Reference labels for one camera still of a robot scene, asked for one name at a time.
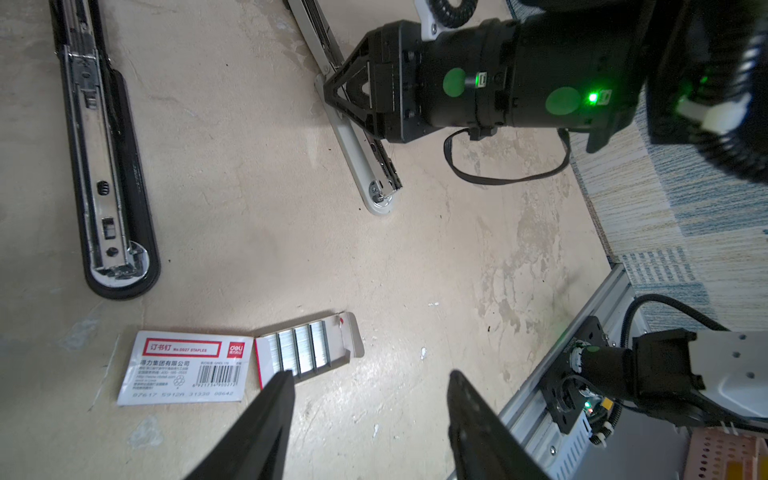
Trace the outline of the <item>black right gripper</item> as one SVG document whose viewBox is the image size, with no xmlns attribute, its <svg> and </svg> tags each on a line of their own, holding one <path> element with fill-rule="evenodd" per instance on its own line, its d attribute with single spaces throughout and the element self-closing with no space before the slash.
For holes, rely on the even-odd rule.
<svg viewBox="0 0 768 480">
<path fill-rule="evenodd" d="M 423 50 L 420 25 L 406 20 L 368 32 L 347 57 L 338 45 L 325 45 L 331 67 L 323 83 L 325 102 L 366 133 L 391 143 L 432 132 L 417 101 Z M 368 90 L 369 100 L 364 106 L 355 103 L 342 86 Z"/>
</svg>

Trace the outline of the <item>red staples box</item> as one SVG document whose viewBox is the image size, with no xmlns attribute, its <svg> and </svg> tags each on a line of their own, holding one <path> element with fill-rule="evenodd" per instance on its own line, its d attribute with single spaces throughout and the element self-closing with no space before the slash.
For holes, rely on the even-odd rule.
<svg viewBox="0 0 768 480">
<path fill-rule="evenodd" d="M 245 336 L 141 330 L 117 404 L 239 402 L 252 348 Z"/>
</svg>

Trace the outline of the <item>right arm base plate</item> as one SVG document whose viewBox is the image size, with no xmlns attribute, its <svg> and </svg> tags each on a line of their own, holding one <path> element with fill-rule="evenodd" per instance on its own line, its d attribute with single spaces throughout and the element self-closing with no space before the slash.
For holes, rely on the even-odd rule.
<svg viewBox="0 0 768 480">
<path fill-rule="evenodd" d="M 561 433 L 587 426 L 593 445 L 606 443 L 617 424 L 618 399 L 628 392 L 623 358 L 594 315 L 566 339 L 538 384 Z"/>
</svg>

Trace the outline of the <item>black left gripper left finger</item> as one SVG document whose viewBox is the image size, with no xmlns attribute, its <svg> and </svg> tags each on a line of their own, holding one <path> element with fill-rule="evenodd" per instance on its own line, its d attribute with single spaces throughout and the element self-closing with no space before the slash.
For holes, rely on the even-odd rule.
<svg viewBox="0 0 768 480">
<path fill-rule="evenodd" d="M 275 374 L 189 479 L 281 479 L 295 404 L 291 372 Z"/>
</svg>

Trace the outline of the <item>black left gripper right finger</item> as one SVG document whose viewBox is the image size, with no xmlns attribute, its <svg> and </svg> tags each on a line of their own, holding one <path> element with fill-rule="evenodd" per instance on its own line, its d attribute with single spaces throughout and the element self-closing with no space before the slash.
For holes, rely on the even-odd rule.
<svg viewBox="0 0 768 480">
<path fill-rule="evenodd" d="M 459 370 L 450 373 L 447 405 L 458 479 L 548 479 Z"/>
</svg>

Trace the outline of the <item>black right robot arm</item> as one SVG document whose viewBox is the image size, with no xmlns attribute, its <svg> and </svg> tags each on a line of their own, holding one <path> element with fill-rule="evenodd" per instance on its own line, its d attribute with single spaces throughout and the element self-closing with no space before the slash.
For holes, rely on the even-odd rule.
<svg viewBox="0 0 768 480">
<path fill-rule="evenodd" d="M 377 140 L 446 128 L 554 128 L 605 147 L 647 107 L 656 144 L 767 180 L 763 1 L 539 1 L 524 20 L 470 25 L 473 1 L 429 1 L 419 22 L 372 30 L 324 85 L 326 103 Z"/>
</svg>

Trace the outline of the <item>white staples tray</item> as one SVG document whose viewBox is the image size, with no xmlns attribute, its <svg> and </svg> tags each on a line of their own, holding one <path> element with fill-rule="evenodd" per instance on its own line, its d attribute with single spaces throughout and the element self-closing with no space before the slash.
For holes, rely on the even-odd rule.
<svg viewBox="0 0 768 480">
<path fill-rule="evenodd" d="M 334 313 L 324 318 L 294 320 L 254 339 L 257 379 L 261 388 L 278 373 L 291 373 L 297 383 L 349 364 L 365 355 L 356 316 Z"/>
</svg>

